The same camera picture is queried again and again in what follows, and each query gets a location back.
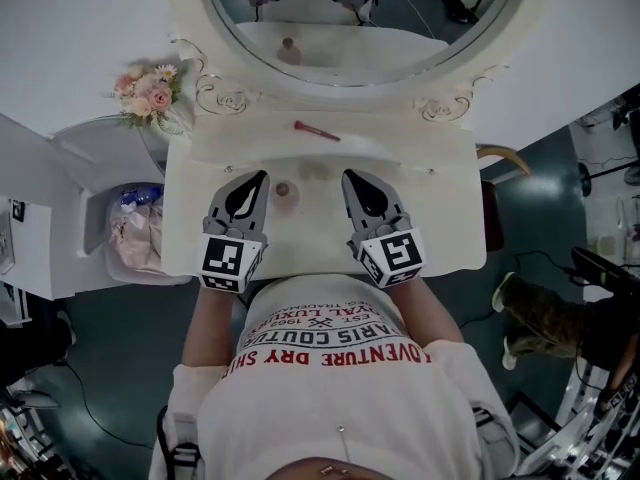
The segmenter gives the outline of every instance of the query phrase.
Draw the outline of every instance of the white cabinet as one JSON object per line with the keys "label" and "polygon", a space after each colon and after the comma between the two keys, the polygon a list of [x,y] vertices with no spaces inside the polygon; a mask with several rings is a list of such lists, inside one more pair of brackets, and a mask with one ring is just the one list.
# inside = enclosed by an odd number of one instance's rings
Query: white cabinet
{"label": "white cabinet", "polygon": [[24,222],[12,220],[16,264],[0,281],[46,299],[120,284],[103,247],[76,252],[80,192],[46,139],[0,115],[0,198],[27,203]]}

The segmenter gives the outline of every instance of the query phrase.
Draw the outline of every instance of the pink flower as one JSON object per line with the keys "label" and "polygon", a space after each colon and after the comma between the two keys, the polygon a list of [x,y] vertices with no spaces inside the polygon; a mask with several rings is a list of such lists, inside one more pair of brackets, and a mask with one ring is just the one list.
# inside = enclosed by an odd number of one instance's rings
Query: pink flower
{"label": "pink flower", "polygon": [[133,98],[130,108],[131,112],[140,117],[151,114],[151,103],[146,98]]}
{"label": "pink flower", "polygon": [[129,75],[120,75],[114,89],[117,93],[127,94],[133,89],[133,80]]}
{"label": "pink flower", "polygon": [[146,98],[149,92],[156,85],[156,77],[151,73],[147,73],[140,78],[133,89],[133,93],[141,98]]}
{"label": "pink flower", "polygon": [[171,89],[165,84],[160,84],[151,89],[149,103],[158,112],[166,112],[171,105]]}

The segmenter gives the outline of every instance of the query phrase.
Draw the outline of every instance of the white t-shirt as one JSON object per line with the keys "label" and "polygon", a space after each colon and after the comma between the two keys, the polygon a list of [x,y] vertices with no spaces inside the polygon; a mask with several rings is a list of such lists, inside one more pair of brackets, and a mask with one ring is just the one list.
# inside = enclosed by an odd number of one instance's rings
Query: white t-shirt
{"label": "white t-shirt", "polygon": [[[504,429],[512,456],[501,476],[517,461],[510,419],[473,348],[421,349],[385,293],[342,275],[268,286],[231,365],[178,366],[174,380],[167,441],[176,444],[172,415],[191,415],[206,480],[264,480],[305,458],[346,462],[347,453],[397,480],[486,478],[474,409]],[[165,477],[156,445],[150,478]]]}

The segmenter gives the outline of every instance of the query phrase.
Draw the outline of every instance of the backpack strap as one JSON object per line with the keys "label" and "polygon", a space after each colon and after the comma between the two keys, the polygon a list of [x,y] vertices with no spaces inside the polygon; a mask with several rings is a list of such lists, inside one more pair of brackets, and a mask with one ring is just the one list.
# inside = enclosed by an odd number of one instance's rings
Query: backpack strap
{"label": "backpack strap", "polygon": [[487,478],[487,473],[490,478],[511,476],[520,455],[517,442],[513,442],[513,436],[502,422],[486,409],[475,407],[473,415],[482,448],[483,478]]}
{"label": "backpack strap", "polygon": [[167,414],[165,405],[156,419],[158,444],[167,467],[167,480],[187,480],[196,478],[198,464],[201,459],[198,448],[198,430],[192,416],[174,414],[173,425],[176,431],[176,442],[173,449],[169,447],[164,431],[164,419]]}

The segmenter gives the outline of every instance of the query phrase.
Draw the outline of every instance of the oval mirror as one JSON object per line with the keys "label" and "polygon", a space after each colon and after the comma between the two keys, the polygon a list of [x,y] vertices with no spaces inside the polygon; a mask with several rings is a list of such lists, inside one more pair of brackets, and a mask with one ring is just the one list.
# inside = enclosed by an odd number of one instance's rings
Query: oval mirror
{"label": "oval mirror", "polygon": [[506,1],[212,3],[231,34],[263,63],[304,81],[362,87],[424,73],[480,35]]}

